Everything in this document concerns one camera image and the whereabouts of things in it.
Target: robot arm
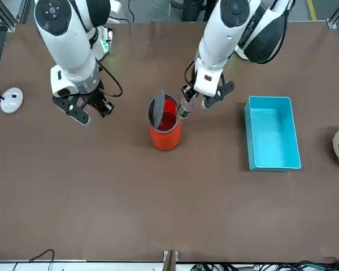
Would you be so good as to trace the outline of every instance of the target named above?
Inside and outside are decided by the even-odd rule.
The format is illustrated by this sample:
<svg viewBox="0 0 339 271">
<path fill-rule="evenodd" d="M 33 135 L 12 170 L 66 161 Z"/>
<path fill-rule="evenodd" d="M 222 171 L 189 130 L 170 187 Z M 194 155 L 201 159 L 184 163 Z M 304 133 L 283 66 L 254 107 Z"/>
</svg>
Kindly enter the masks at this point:
<svg viewBox="0 0 339 271">
<path fill-rule="evenodd" d="M 202 105 L 209 108 L 233 90 L 232 81 L 223 80 L 222 86 L 219 81 L 236 47 L 252 62 L 270 61 L 284 40 L 293 4 L 294 0 L 276 0 L 267 8 L 261 0 L 218 0 L 199 43 L 190 84 L 182 88 L 179 114 L 188 116 L 188 104 L 198 94 L 204 95 Z"/>
<path fill-rule="evenodd" d="M 106 23 L 110 4 L 108 0 L 80 3 L 82 7 L 73 0 L 38 0 L 34 17 L 57 64 L 50 72 L 53 102 L 68 116 L 89 125 L 91 118 L 84 111 L 86 105 L 94 107 L 102 117 L 114 107 L 104 96 L 98 64 L 86 33 L 86 29 Z"/>
</svg>

